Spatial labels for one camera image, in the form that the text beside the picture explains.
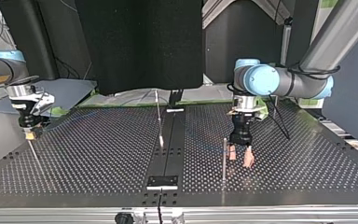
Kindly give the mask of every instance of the metal bracket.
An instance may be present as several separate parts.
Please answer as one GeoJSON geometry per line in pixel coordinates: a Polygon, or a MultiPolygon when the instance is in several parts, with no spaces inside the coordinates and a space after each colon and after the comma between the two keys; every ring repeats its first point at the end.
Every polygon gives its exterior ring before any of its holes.
{"type": "Polygon", "coordinates": [[[178,176],[150,176],[146,188],[147,190],[176,190],[178,189],[178,176]]]}

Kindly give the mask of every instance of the perforated metal table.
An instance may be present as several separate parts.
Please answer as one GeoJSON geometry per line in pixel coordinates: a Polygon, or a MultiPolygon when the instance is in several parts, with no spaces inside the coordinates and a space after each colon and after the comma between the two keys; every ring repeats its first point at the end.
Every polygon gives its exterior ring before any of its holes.
{"type": "Polygon", "coordinates": [[[162,147],[155,107],[75,109],[35,143],[40,162],[27,146],[0,160],[0,211],[25,208],[21,211],[29,215],[39,208],[43,216],[98,212],[92,220],[111,220],[108,214],[125,209],[154,214],[151,221],[175,209],[191,214],[208,208],[204,215],[223,217],[229,211],[248,217],[249,208],[265,214],[297,209],[298,215],[316,211],[320,217],[331,208],[334,214],[358,218],[358,151],[305,111],[280,103],[290,141],[272,119],[256,122],[255,166],[242,167],[243,148],[237,147],[223,186],[222,145],[232,131],[230,104],[184,108],[162,114],[162,147]],[[178,177],[178,190],[146,190],[148,177],[171,175],[178,177]]]}

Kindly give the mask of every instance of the metal pin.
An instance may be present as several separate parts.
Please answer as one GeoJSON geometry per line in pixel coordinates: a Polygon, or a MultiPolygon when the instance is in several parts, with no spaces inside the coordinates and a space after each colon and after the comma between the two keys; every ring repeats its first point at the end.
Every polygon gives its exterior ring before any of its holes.
{"type": "Polygon", "coordinates": [[[36,151],[34,150],[34,145],[32,145],[32,142],[31,142],[30,140],[28,140],[28,145],[30,145],[32,154],[34,154],[34,158],[35,158],[37,161],[39,161],[39,158],[37,158],[37,155],[36,155],[36,151]]]}
{"type": "Polygon", "coordinates": [[[158,98],[158,91],[155,89],[155,95],[156,95],[156,104],[157,104],[157,111],[158,111],[158,139],[159,139],[159,145],[161,147],[164,147],[164,139],[162,137],[162,126],[161,126],[161,114],[159,113],[159,98],[158,98]]]}
{"type": "Polygon", "coordinates": [[[27,142],[31,148],[32,154],[34,155],[34,159],[36,160],[36,163],[39,166],[40,171],[42,172],[43,175],[45,175],[45,172],[42,169],[42,164],[40,163],[39,158],[37,157],[36,151],[34,150],[34,145],[32,144],[31,140],[27,140],[27,142]]]}
{"type": "Polygon", "coordinates": [[[223,139],[223,184],[226,184],[227,139],[223,139]]]}

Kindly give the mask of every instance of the black backdrop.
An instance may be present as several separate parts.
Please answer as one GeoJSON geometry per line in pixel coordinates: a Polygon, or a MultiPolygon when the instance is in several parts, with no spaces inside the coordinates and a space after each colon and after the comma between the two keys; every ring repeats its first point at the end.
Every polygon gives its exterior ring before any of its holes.
{"type": "Polygon", "coordinates": [[[76,0],[100,92],[199,87],[201,3],[76,0]]]}

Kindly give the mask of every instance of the white label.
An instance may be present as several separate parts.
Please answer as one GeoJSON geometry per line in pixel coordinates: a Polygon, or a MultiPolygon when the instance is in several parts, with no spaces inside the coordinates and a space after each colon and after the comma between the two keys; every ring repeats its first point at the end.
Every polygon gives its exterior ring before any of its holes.
{"type": "Polygon", "coordinates": [[[13,106],[13,108],[15,109],[24,109],[27,107],[27,105],[11,105],[11,106],[13,106]]]}

